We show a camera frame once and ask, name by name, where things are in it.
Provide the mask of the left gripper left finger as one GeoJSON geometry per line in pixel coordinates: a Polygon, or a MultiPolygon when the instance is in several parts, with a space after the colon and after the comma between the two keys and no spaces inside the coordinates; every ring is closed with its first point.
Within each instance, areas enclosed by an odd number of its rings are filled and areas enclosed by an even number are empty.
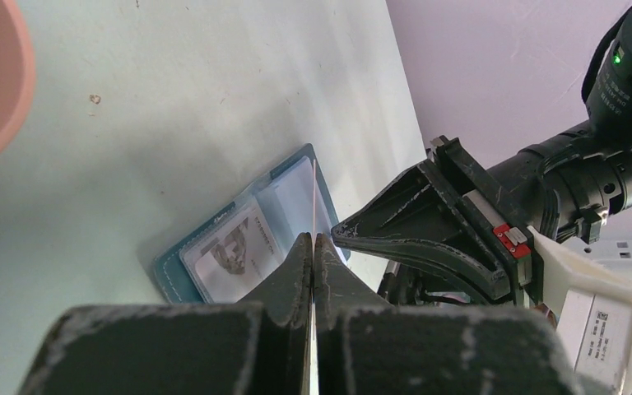
{"type": "Polygon", "coordinates": [[[22,394],[304,394],[313,242],[233,304],[89,304],[49,329],[22,394]]]}

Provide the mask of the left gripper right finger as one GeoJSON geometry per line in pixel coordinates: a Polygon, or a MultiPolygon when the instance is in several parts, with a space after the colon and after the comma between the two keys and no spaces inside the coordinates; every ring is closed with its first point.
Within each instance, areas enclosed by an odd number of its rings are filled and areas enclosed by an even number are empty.
{"type": "Polygon", "coordinates": [[[314,243],[322,394],[580,394],[554,328],[513,306],[394,306],[314,243]]]}

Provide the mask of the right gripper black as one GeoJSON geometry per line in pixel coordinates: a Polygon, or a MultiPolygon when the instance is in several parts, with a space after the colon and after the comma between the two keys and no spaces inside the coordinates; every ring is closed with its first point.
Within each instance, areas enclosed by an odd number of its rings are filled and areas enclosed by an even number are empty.
{"type": "Polygon", "coordinates": [[[431,145],[434,163],[404,170],[332,228],[333,243],[440,277],[477,304],[541,304],[544,263],[523,209],[457,138],[431,145]]]}

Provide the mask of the blue leather card holder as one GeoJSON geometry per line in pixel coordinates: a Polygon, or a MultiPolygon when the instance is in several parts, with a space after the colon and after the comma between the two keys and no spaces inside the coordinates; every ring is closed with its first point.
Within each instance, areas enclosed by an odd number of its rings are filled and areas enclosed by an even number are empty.
{"type": "Polygon", "coordinates": [[[234,303],[277,269],[302,233],[339,222],[312,144],[261,174],[153,266],[171,304],[234,303]]]}

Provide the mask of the yellow black credit card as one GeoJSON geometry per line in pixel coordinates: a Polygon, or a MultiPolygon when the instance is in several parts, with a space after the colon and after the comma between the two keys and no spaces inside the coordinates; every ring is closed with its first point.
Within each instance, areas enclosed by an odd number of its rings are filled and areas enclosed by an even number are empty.
{"type": "Polygon", "coordinates": [[[315,246],[315,242],[317,239],[317,214],[316,214],[316,209],[317,209],[317,191],[318,191],[318,181],[317,181],[317,161],[315,160],[315,158],[311,161],[311,165],[312,165],[312,209],[311,209],[311,213],[312,213],[312,232],[311,232],[311,239],[312,239],[312,246],[315,246]]]}

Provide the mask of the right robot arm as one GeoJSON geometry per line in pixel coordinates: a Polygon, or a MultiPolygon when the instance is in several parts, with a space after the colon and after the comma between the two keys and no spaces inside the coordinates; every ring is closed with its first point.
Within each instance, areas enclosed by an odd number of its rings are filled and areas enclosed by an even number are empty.
{"type": "Polygon", "coordinates": [[[400,263],[384,281],[393,304],[432,304],[460,291],[473,304],[541,303],[541,237],[598,240],[632,207],[632,6],[605,33],[581,88],[588,119],[489,169],[458,139],[438,137],[333,243],[400,263]]]}

